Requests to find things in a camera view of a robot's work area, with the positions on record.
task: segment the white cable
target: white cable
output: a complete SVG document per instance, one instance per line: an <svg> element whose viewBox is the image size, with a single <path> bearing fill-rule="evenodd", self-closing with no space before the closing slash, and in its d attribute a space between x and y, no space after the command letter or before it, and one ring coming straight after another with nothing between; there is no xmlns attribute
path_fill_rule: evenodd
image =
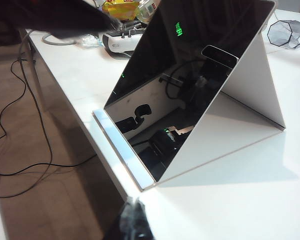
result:
<svg viewBox="0 0 300 240"><path fill-rule="evenodd" d="M122 52L122 54L127 55L129 58L131 58L131 56L126 52Z"/></svg>
<svg viewBox="0 0 300 240"><path fill-rule="evenodd" d="M49 45L55 45L55 46L68 46L68 45L73 45L76 44L76 41L69 41L69 42L53 42L53 41L48 41L47 38L51 36L51 33L47 33L42 37L42 42L45 44Z"/></svg>

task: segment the white drone controller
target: white drone controller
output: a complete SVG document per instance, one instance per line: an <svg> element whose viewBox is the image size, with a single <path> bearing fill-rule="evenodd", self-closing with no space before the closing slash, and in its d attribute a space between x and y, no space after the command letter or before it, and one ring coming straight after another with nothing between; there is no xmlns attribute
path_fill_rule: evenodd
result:
<svg viewBox="0 0 300 240"><path fill-rule="evenodd" d="M144 32L144 29L108 32L103 34L102 42L113 53L134 51Z"/></svg>

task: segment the green led display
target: green led display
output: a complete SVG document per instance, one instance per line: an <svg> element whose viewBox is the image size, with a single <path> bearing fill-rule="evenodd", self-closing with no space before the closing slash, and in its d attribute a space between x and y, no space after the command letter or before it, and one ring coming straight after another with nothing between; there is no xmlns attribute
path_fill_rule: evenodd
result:
<svg viewBox="0 0 300 240"><path fill-rule="evenodd" d="M177 23L175 24L175 32L176 32L176 34L177 34L178 37L181 36L182 34L184 34L184 33L182 32L182 28L181 28L181 26L180 26L180 22L177 22Z"/></svg>

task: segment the yellow package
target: yellow package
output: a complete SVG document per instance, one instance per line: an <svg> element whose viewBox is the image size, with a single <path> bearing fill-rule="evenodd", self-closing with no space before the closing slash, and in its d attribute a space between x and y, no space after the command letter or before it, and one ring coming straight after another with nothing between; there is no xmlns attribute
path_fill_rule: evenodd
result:
<svg viewBox="0 0 300 240"><path fill-rule="evenodd" d="M119 20L134 20L138 6L137 1L112 0L102 5L102 11Z"/></svg>

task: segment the transparent geometric object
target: transparent geometric object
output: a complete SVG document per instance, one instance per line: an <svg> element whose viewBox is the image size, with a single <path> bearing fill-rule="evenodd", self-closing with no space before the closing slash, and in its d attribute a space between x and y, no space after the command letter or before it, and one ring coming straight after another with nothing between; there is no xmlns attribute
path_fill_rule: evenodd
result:
<svg viewBox="0 0 300 240"><path fill-rule="evenodd" d="M300 22L280 20L272 24L267 34L271 44L295 49L300 45Z"/></svg>

